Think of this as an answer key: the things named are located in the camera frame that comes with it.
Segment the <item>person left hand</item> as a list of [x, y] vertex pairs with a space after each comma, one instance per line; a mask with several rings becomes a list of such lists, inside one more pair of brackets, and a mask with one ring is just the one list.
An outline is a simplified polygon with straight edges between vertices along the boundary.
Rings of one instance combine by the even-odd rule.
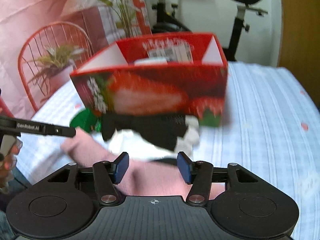
[[17, 158], [23, 143], [8, 136], [1, 144], [1, 193], [9, 192], [9, 182], [14, 179], [12, 170], [16, 166]]

